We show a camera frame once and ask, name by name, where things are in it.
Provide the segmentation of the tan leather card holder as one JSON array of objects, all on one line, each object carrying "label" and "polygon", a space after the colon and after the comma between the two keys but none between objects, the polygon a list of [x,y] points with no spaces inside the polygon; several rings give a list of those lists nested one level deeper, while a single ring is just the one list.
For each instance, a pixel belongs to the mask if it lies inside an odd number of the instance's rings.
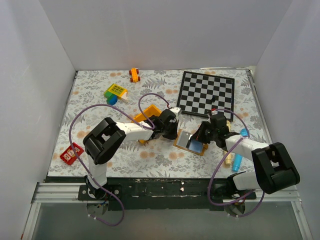
[{"label": "tan leather card holder", "polygon": [[179,139],[181,131],[185,131],[185,130],[179,129],[179,131],[177,133],[177,138],[174,141],[173,146],[175,146],[175,147],[177,147],[179,149],[185,150],[187,152],[190,152],[190,153],[193,153],[193,154],[196,154],[196,155],[199,155],[199,156],[203,156],[205,151],[209,147],[208,144],[203,144],[203,143],[201,143],[199,141],[196,141],[196,140],[190,138],[187,148],[184,148],[184,147],[181,147],[181,146],[177,145],[177,141]]}]

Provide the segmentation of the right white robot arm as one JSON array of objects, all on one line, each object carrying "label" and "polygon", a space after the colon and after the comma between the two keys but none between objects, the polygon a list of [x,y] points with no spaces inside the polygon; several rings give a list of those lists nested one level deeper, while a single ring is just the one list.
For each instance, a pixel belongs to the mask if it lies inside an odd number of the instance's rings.
[{"label": "right white robot arm", "polygon": [[191,139],[202,144],[214,141],[224,151],[253,162],[254,172],[237,173],[227,178],[226,192],[232,199],[239,198],[245,190],[273,194],[300,183],[300,174],[282,143],[261,143],[231,132],[222,114],[212,115],[209,121],[203,121]]}]

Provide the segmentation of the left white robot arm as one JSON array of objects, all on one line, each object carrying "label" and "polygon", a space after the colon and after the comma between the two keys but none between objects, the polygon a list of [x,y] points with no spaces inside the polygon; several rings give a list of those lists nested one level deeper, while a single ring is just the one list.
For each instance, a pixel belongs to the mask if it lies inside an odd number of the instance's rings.
[{"label": "left white robot arm", "polygon": [[120,145],[128,141],[150,141],[164,137],[174,140],[178,136],[179,107],[162,111],[159,116],[152,116],[154,129],[148,129],[151,123],[141,121],[135,123],[115,122],[110,117],[103,119],[83,140],[85,152],[89,159],[88,182],[91,184],[89,194],[95,200],[106,196],[107,162],[111,160]]}]

